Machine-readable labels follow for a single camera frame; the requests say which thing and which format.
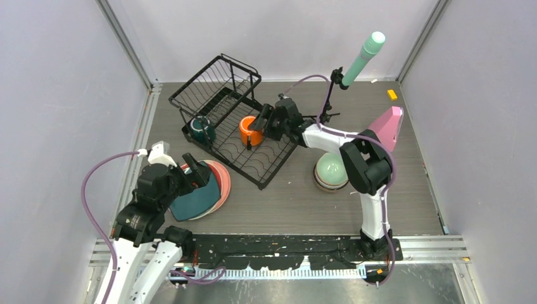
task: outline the dish rack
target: dish rack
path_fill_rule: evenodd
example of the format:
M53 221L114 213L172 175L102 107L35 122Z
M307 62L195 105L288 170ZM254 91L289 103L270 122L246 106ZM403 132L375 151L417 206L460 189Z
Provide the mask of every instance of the dish rack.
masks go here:
M241 141L239 123L246 116L256 116L263 105L255 100L254 88L261 82L258 71L225 54L216 56L168 99L179 109L185 125L186 139L220 162L240 173L259 189L267 187L296 148L288 137L280 141L264 138L250 149ZM193 137L190 122L196 117L209 118L216 137L205 131L204 141Z

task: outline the yellow block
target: yellow block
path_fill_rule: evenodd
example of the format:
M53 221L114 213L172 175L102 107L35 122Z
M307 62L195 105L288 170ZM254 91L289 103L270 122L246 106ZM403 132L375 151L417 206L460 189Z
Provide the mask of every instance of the yellow block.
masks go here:
M392 100L392 101L397 100L397 94L395 94L394 90L388 90L387 93L388 93L388 96L389 96L390 100Z

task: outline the orange cup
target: orange cup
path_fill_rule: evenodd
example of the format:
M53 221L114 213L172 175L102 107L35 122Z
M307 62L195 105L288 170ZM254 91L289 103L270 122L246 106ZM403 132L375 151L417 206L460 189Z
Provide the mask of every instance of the orange cup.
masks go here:
M248 130L248 126L254 121L255 116L247 116L241 119L239 130L241 132L241 141L248 144L248 139L252 146L257 146L263 141L263 134L259 131Z

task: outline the dark green cup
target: dark green cup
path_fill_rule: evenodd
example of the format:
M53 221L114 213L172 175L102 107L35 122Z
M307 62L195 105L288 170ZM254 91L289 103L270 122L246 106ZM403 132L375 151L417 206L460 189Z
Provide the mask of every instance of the dark green cup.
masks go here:
M202 144L209 144L213 143L214 140L217 138L217 133L215 131L215 128L209 118L205 116L198 116L196 118L193 118L190 121L190 133L192 134L192 138L195 139L197 142ZM207 137L209 139L209 143L207 143L207 137L205 137L205 133L207 133Z

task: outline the white wall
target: white wall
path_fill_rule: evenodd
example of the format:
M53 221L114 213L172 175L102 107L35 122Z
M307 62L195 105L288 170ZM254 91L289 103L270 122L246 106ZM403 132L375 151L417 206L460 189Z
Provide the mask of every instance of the white wall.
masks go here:
M439 207L485 303L535 303L537 2L451 1L403 83Z
M0 4L2 303L79 303L96 232L85 173L134 142L146 89L94 0ZM105 230L128 160L96 172Z
M348 67L376 30L386 34L386 44L359 79L394 79L435 4L436 0L111 1L146 69L161 82L185 81L220 53L253 65L263 79L329 75L334 68Z

